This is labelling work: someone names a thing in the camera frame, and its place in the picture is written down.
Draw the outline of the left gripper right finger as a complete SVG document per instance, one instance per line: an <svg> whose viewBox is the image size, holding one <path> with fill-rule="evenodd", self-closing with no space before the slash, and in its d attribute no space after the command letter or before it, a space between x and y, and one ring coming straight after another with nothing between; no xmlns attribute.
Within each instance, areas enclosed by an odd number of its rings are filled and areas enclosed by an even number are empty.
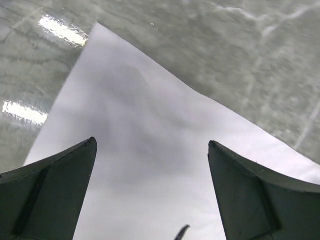
<svg viewBox="0 0 320 240"><path fill-rule="evenodd" d="M226 239L318 240L320 187L208 144L208 163Z"/></svg>

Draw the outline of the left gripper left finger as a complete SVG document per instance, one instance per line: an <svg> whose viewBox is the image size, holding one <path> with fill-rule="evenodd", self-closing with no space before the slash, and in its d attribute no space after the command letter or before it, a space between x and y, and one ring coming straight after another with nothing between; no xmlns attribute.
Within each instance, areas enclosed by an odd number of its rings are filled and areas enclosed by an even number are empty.
<svg viewBox="0 0 320 240"><path fill-rule="evenodd" d="M96 161L91 137L0 175L2 240L71 240Z"/></svg>

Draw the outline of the white printed t-shirt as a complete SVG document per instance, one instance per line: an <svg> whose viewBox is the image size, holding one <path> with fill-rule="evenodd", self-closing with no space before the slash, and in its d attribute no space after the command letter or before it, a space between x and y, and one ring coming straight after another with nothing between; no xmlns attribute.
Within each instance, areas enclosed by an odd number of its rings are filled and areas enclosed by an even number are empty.
<svg viewBox="0 0 320 240"><path fill-rule="evenodd" d="M90 137L97 155L77 240L223 240L209 141L319 184L320 167L96 24L25 161Z"/></svg>

